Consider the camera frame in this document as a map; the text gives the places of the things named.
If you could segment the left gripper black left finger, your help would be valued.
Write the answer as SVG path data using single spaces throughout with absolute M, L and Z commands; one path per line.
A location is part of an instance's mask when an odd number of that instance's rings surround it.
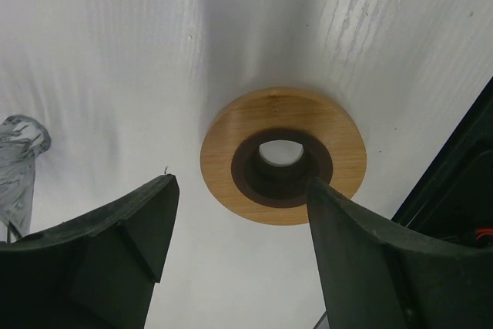
M 1 245 L 3 328 L 142 328 L 179 202 L 172 174 Z

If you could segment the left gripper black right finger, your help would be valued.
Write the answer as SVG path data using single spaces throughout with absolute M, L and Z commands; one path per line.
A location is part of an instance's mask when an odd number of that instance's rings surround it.
M 492 252 L 434 239 L 320 179 L 307 212 L 332 328 L 490 328 Z

